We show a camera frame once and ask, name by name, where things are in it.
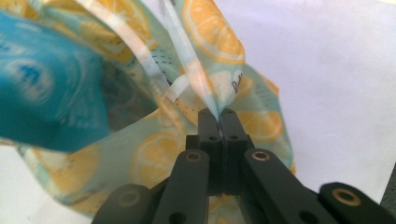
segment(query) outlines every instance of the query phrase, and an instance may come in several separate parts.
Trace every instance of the metal screw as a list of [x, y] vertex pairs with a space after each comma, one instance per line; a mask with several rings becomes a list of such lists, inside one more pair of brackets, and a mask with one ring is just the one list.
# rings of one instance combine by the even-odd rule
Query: metal screw
[[198, 152], [190, 152], [186, 155], [188, 161], [199, 161], [201, 158], [202, 156]]
[[251, 154], [251, 156], [253, 157], [253, 159], [255, 159], [256, 161], [268, 161], [270, 160], [270, 155], [268, 155], [265, 152], [261, 152], [261, 151], [255, 151]]
[[129, 207], [137, 204], [140, 201], [140, 193], [137, 189], [130, 189], [123, 192], [119, 197], [119, 204], [122, 207]]
[[332, 196], [340, 203], [349, 206], [361, 205], [361, 198], [349, 189], [333, 189]]

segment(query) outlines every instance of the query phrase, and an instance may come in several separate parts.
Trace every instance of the crumpled plastic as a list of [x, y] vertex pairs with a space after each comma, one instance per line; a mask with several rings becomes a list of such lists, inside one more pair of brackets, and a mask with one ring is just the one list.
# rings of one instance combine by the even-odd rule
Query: crumpled plastic
[[[169, 176], [185, 136], [196, 134], [205, 107], [215, 117], [225, 107], [236, 111], [255, 146], [293, 169], [277, 87], [245, 64], [242, 44], [212, 0], [163, 1], [165, 28], [137, 0], [6, 0], [0, 7], [106, 61], [101, 87], [113, 134], [74, 153], [17, 144], [59, 202], [92, 216], [122, 185], [154, 187]], [[209, 223], [243, 222], [234, 197], [210, 198]]]
[[102, 57], [31, 21], [0, 21], [0, 135], [62, 151], [107, 136]]

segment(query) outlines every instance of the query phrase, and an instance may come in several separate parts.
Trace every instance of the lemon print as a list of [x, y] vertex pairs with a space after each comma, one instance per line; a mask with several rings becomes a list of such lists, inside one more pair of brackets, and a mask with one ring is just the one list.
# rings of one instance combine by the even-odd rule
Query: lemon print
[[0, 8], [28, 19], [37, 17], [37, 12], [30, 6], [28, 0], [1, 0]]
[[241, 42], [213, 0], [186, 0], [183, 22], [198, 48], [221, 63], [244, 63]]
[[143, 9], [135, 2], [129, 0], [97, 0], [114, 15], [122, 18], [140, 39], [151, 49], [155, 45], [149, 33], [149, 20]]
[[46, 0], [46, 7], [57, 7], [62, 10], [70, 10], [73, 12], [86, 12], [84, 7], [75, 1], [64, 1], [64, 0]]
[[209, 197], [209, 210], [214, 211], [219, 209], [223, 203], [227, 203], [228, 201], [230, 201], [230, 199], [231, 196], [228, 195], [221, 195], [220, 197]]
[[184, 141], [169, 132], [155, 133], [137, 146], [131, 160], [131, 181], [149, 189], [172, 171]]
[[14, 142], [12, 142], [11, 140], [8, 139], [2, 139], [0, 138], [0, 146], [14, 146]]
[[282, 118], [275, 111], [240, 111], [237, 114], [253, 141], [269, 142], [283, 132]]
[[244, 223], [236, 199], [232, 196], [209, 197], [209, 220], [211, 224]]
[[78, 36], [76, 35], [76, 33], [74, 33], [73, 30], [71, 30], [66, 24], [61, 23], [59, 21], [55, 22], [52, 24], [52, 29], [58, 31], [59, 33], [66, 35], [67, 37], [70, 37], [72, 39], [75, 40], [79, 40]]
[[296, 174], [296, 164], [294, 162], [291, 164], [290, 171], [292, 174]]
[[94, 194], [79, 196], [70, 204], [70, 207], [82, 213], [94, 215], [106, 201], [110, 193], [110, 191], [104, 190]]
[[261, 77], [267, 88], [271, 91], [271, 93], [273, 93], [276, 97], [279, 97], [279, 88], [277, 87], [277, 85], [274, 82], [272, 82], [270, 79], [267, 79], [263, 76]]
[[194, 100], [187, 97], [177, 98], [175, 100], [175, 105], [189, 121], [195, 125], [198, 125], [198, 112], [200, 112], [202, 109], [205, 109], [206, 105], [200, 101], [198, 97], [194, 97], [193, 99]]
[[239, 83], [238, 92], [235, 95], [235, 99], [241, 99], [247, 96], [254, 87], [254, 80], [250, 77], [242, 77], [241, 83]]
[[133, 57], [131, 50], [118, 35], [96, 22], [84, 21], [79, 26], [79, 33], [107, 57], [123, 63]]
[[82, 150], [65, 154], [49, 150], [34, 150], [37, 158], [51, 176], [51, 180], [62, 194], [78, 192], [95, 173], [99, 162], [99, 149], [96, 144]]

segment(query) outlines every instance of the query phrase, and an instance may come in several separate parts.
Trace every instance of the plastic bag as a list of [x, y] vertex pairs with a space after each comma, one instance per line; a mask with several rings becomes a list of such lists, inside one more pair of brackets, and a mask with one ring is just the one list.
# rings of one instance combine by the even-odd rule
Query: plastic bag
[[64, 151], [107, 136], [102, 58], [32, 22], [0, 21], [0, 135]]
[[[106, 95], [111, 89], [106, 80], [120, 77], [134, 83], [126, 92], [147, 99], [137, 102], [158, 106], [125, 128], [110, 123], [120, 130], [75, 153], [19, 145], [36, 178], [61, 203], [93, 215], [119, 186], [152, 188], [169, 176], [185, 136], [196, 134], [197, 113], [205, 107], [215, 116], [225, 106], [235, 110], [256, 147], [273, 150], [292, 166], [277, 87], [244, 64], [243, 47], [213, 1], [176, 1], [175, 6], [166, 1], [167, 31], [139, 1], [18, 4], [21, 16], [89, 46], [113, 66], [103, 79], [107, 110], [115, 101]], [[150, 103], [140, 105], [152, 108]], [[209, 213], [209, 223], [243, 222], [234, 197], [211, 197]]]

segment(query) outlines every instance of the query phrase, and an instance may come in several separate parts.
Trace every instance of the white surface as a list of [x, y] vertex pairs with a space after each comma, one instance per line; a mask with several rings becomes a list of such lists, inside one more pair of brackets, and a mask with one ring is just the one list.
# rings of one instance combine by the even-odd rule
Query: white surface
[[[217, 3], [243, 42], [247, 62], [281, 89], [303, 184], [318, 190], [323, 183], [344, 182], [379, 202], [396, 162], [396, 5]], [[90, 220], [53, 201], [16, 152], [0, 148], [0, 223]]]

